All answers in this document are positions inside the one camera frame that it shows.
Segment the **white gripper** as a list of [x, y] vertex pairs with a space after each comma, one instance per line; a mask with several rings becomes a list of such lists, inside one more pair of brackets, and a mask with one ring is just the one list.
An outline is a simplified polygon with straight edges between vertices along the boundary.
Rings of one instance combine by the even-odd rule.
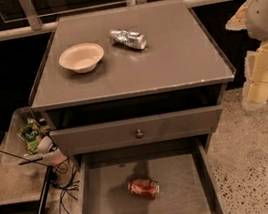
[[[226, 22], [226, 30], [246, 29], [246, 3]], [[268, 101], [268, 41], [262, 41], [256, 51], [248, 51], [245, 58], [245, 76], [242, 91], [242, 107], [246, 110], [259, 110]]]

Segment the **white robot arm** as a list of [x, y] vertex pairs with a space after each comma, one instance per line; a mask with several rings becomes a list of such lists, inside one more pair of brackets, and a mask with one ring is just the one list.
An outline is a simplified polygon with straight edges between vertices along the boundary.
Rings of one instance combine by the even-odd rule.
[[253, 111], [268, 101], [268, 0], [246, 0], [225, 25], [230, 31], [246, 30], [260, 41], [256, 51], [247, 51], [243, 85], [243, 107]]

